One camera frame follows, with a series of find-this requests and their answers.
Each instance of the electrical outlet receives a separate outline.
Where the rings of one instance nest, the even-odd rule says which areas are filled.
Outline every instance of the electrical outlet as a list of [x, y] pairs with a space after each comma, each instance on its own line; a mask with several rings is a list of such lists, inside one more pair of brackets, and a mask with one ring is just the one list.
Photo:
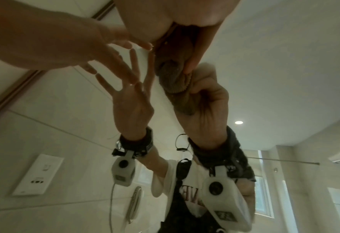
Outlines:
[[13, 196], [44, 194], [63, 160], [64, 158], [40, 154], [14, 190]]

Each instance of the shirt sleeve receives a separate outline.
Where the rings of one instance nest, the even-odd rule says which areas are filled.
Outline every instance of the shirt sleeve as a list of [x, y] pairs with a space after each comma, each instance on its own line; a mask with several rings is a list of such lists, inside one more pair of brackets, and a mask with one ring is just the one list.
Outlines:
[[172, 191], [172, 186], [175, 183], [178, 161], [167, 160], [168, 168], [165, 178], [155, 175], [152, 176], [151, 192], [154, 197], [159, 197], [161, 194], [169, 196]]

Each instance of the forearm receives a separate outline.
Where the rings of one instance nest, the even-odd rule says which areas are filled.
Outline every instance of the forearm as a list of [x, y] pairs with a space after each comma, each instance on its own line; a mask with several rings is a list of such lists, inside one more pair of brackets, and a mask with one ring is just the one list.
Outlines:
[[136, 159], [146, 168], [153, 171], [157, 176], [165, 178], [168, 169], [168, 163], [166, 159], [159, 155], [155, 146], [152, 147], [151, 151], [146, 156], [137, 157]]

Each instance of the window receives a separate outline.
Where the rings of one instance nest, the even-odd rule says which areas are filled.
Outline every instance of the window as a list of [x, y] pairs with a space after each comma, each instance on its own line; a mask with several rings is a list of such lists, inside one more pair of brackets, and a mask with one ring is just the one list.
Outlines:
[[256, 176], [256, 213], [271, 217], [270, 197], [266, 189], [266, 181], [263, 177]]

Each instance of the white t-shirt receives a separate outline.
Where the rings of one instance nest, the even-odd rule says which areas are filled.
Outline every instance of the white t-shirt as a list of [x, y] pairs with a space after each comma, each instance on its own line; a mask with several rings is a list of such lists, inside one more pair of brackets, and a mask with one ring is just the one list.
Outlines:
[[[176, 185], [177, 165], [179, 161], [168, 160], [168, 170], [165, 178], [161, 178], [153, 174], [152, 178], [152, 195], [159, 197], [164, 193], [167, 197], [167, 205], [165, 217], [167, 216], [171, 202], [173, 200], [174, 189]], [[179, 192], [183, 196], [189, 212], [199, 218], [207, 212], [202, 202], [201, 190], [203, 181], [209, 176], [208, 170], [198, 165], [192, 160], [187, 177], [183, 180], [183, 185]]]

